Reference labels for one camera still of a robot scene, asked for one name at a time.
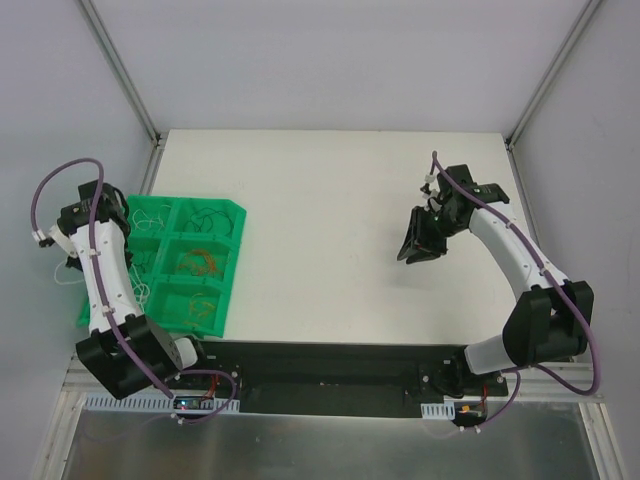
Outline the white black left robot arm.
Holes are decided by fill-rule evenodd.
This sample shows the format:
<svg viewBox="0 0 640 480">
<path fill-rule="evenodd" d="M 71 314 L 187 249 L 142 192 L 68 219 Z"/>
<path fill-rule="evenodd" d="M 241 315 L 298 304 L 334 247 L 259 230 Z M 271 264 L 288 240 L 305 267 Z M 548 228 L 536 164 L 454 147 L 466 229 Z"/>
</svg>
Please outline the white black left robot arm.
<svg viewBox="0 0 640 480">
<path fill-rule="evenodd" d="M 61 209 L 49 235 L 66 253 L 66 266 L 83 273 L 89 299 L 89 336 L 76 344 L 86 369 L 115 398 L 177 375 L 188 388 L 204 387 L 210 363 L 191 336 L 173 339 L 136 302 L 129 276 L 131 227 L 121 192 L 105 183 L 94 218 L 96 181 L 78 187 L 79 201 Z"/>
</svg>

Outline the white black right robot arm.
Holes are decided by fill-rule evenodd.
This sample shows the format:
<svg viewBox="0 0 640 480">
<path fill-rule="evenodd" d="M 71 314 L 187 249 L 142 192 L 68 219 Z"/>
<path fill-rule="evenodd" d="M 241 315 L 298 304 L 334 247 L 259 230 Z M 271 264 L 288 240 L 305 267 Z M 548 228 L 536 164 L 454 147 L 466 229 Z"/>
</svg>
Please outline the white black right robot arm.
<svg viewBox="0 0 640 480">
<path fill-rule="evenodd" d="M 406 264 L 431 261 L 448 251 L 449 238 L 468 231 L 489 251 L 506 277 L 515 306 L 502 332 L 466 346 L 463 362 L 450 369 L 452 387 L 473 394 L 486 374 L 526 368 L 582 354 L 584 325 L 594 294 L 555 267 L 519 227 L 510 198 L 497 184 L 479 184 L 467 165 L 433 166 L 421 188 L 397 255 Z"/>
</svg>

